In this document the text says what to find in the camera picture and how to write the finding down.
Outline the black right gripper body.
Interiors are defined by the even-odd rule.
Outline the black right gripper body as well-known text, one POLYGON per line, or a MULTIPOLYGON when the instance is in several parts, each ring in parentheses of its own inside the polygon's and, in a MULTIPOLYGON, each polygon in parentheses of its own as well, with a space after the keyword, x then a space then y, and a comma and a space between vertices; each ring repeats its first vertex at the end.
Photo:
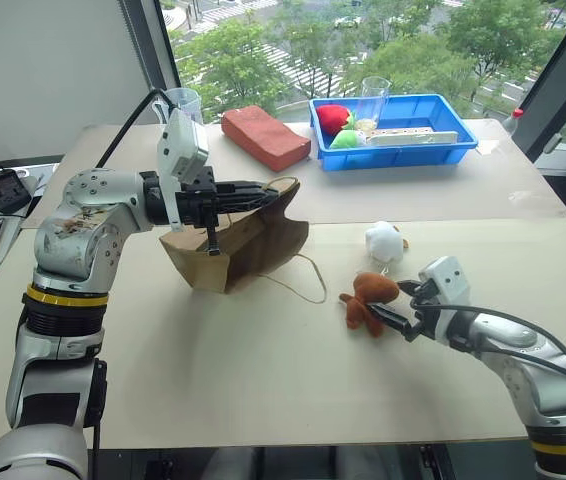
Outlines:
POLYGON ((439 289, 432 279, 420 282, 422 283, 420 295, 411 297, 410 301, 410 307, 415 312, 417 322, 406 337, 409 342, 414 341, 420 335, 432 340, 436 339, 435 330, 440 317, 439 301, 436 299, 439 289))

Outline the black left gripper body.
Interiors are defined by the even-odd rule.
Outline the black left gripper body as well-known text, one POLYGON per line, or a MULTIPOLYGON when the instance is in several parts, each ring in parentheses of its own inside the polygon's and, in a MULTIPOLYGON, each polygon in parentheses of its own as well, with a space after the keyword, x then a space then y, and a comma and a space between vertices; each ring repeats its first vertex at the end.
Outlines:
POLYGON ((181 191, 175 194, 180 221, 183 225, 205 229, 207 232, 207 253, 220 254, 216 228, 218 222, 218 197, 214 173, 211 166, 205 166, 194 178, 192 184, 181 184, 181 191))

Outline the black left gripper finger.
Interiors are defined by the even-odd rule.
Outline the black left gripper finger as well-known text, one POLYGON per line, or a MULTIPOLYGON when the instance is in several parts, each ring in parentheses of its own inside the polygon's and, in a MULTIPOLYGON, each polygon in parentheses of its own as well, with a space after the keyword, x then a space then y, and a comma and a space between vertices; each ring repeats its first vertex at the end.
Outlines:
POLYGON ((217 212, 249 212, 267 206, 274 201, 274 196, 267 193, 248 195, 219 195, 217 212))
POLYGON ((275 188, 257 181, 219 181, 215 183, 219 196, 274 196, 280 195, 275 188))

